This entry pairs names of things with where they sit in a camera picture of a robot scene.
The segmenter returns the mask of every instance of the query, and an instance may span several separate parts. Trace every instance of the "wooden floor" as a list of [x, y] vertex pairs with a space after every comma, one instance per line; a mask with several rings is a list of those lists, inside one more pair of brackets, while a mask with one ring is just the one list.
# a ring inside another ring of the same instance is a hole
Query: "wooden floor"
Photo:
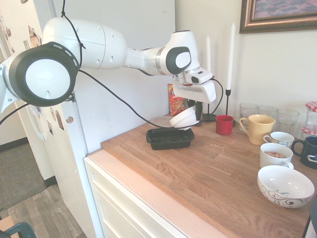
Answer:
[[37, 238], [86, 238], [62, 200], [57, 185], [0, 213], [15, 224], [29, 223]]

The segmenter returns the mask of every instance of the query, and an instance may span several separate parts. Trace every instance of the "white bowl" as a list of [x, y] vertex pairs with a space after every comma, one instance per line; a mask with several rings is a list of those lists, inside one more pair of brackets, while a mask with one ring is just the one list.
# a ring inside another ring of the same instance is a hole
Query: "white bowl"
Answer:
[[269, 165], [258, 172], [262, 194], [274, 204], [287, 208], [306, 205], [314, 195], [313, 183], [302, 173], [279, 165]]
[[[174, 128], [184, 127], [188, 125], [194, 125], [198, 123], [199, 121], [196, 120], [196, 108], [195, 106], [192, 106], [184, 111], [182, 111], [180, 114], [177, 114], [174, 116], [169, 123]], [[191, 128], [191, 126], [180, 129], [180, 130], [188, 130]]]

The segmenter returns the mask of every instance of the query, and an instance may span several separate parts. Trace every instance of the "patterned bowl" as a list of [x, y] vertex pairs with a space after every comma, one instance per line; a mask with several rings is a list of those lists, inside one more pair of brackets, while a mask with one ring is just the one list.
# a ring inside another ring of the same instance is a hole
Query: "patterned bowl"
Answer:
[[306, 205], [315, 192], [313, 183], [288, 167], [269, 165], [258, 172], [259, 189], [269, 201], [286, 208]]

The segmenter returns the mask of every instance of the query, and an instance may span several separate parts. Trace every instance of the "white refrigerator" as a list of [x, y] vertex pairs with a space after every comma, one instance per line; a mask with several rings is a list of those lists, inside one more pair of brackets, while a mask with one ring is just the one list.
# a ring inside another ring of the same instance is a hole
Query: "white refrigerator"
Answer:
[[[62, 0], [0, 0], [2, 27], [15, 52], [39, 38], [46, 22], [61, 15]], [[121, 32], [129, 48], [164, 46], [175, 31], [173, 0], [66, 0], [67, 17], [98, 22]], [[170, 76], [146, 76], [136, 69], [87, 70], [147, 119], [168, 113]], [[145, 122], [87, 76], [78, 73], [74, 99], [33, 110], [63, 200], [88, 238], [104, 237], [89, 185], [84, 157], [100, 143]], [[22, 121], [29, 120], [22, 116]]]

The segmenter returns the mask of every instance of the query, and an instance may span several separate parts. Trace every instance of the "glass jar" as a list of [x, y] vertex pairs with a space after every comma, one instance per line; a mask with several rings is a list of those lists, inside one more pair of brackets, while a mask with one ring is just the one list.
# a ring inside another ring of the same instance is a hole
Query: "glass jar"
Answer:
[[305, 126], [302, 126], [301, 140], [305, 140], [308, 136], [317, 136], [317, 132], [307, 130]]
[[317, 132], [317, 102], [309, 102], [305, 106], [307, 107], [305, 128]]

